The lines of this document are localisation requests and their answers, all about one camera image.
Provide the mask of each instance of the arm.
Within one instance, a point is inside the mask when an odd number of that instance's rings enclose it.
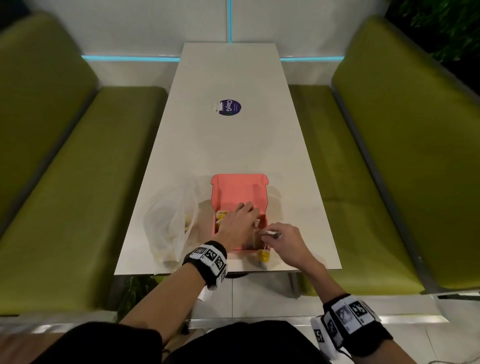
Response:
[[[222,221],[214,240],[227,252],[241,246],[253,233],[253,223],[259,210],[251,202],[240,204]],[[120,322],[137,328],[152,328],[163,342],[175,333],[193,308],[205,281],[194,265],[187,263],[172,273],[142,299]]]
[[[302,271],[311,282],[320,300],[325,303],[335,299],[345,290],[328,274],[328,270],[308,250],[298,228],[288,224],[272,224],[266,230],[282,233],[280,239],[262,236],[262,240],[269,244],[288,265]],[[359,358],[353,357],[356,364],[415,363],[393,340],[385,340],[372,355]]]

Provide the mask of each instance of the table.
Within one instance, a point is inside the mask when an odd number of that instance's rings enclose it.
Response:
[[[215,110],[235,100],[235,115]],[[341,269],[325,209],[275,44],[186,43],[123,243],[116,275],[168,274],[179,264],[157,264],[143,219],[162,188],[194,175],[199,218],[192,248],[212,235],[213,175],[263,173],[269,222],[298,226],[328,269]],[[228,255],[229,272],[261,270],[254,253]],[[272,251],[270,271],[293,271]]]

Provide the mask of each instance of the green bench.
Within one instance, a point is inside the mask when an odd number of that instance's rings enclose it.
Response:
[[[0,33],[0,315],[104,307],[167,93],[97,84],[52,16]]]
[[[360,295],[480,287],[478,99],[379,17],[332,89],[290,91],[343,267],[333,277]]]

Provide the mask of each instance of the green foliage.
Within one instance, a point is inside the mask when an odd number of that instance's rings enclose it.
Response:
[[[120,322],[157,284],[155,277],[129,277],[123,287],[116,322]]]
[[[480,0],[393,0],[387,18],[421,32],[414,40],[440,62],[480,56]]]

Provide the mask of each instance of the round purple sticker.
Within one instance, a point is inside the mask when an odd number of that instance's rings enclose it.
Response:
[[[235,100],[222,100],[220,102],[221,107],[218,110],[220,115],[235,115],[240,112],[241,105],[238,101]]]

